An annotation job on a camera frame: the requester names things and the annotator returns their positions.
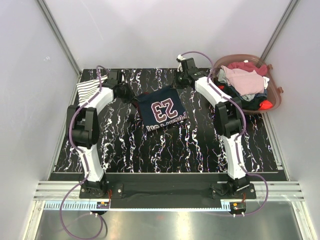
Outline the navy tank top red trim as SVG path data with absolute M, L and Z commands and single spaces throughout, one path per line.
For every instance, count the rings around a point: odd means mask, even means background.
M 151 93 L 144 92 L 132 102 L 137 109 L 145 130 L 152 132 L 188 118 L 178 92 L 165 86 Z

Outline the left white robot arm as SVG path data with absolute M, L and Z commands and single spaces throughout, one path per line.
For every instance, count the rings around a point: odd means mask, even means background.
M 108 193 L 108 186 L 101 181 L 104 171 L 97 150 L 99 114 L 115 99 L 132 102 L 135 94 L 122 70 L 110 70 L 105 76 L 97 70 L 97 79 L 80 82 L 76 89 L 78 104 L 67 108 L 65 135 L 84 166 L 84 180 L 93 183 L 90 192 L 97 198 L 103 198 Z

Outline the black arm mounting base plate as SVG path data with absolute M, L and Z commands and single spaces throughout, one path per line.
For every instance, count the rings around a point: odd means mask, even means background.
M 255 200 L 253 184 L 235 191 L 226 173 L 108 173 L 102 190 L 84 184 L 80 198 L 111 197 L 113 209 L 213 209 L 221 201 Z

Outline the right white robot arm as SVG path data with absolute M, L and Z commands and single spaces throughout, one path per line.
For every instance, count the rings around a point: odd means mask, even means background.
M 213 125 L 224 144 L 229 180 L 222 186 L 213 185 L 211 189 L 221 197 L 229 195 L 235 199 L 239 198 L 250 185 L 242 153 L 242 135 L 246 130 L 246 119 L 241 100 L 225 94 L 209 75 L 196 67 L 193 58 L 178 55 L 176 60 L 179 66 L 175 71 L 172 86 L 180 89 L 191 87 L 214 107 Z

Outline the black white striped tank top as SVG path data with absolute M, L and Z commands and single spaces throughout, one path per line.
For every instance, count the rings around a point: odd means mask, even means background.
M 80 82 L 76 85 L 79 105 L 86 103 L 100 88 L 98 79 Z

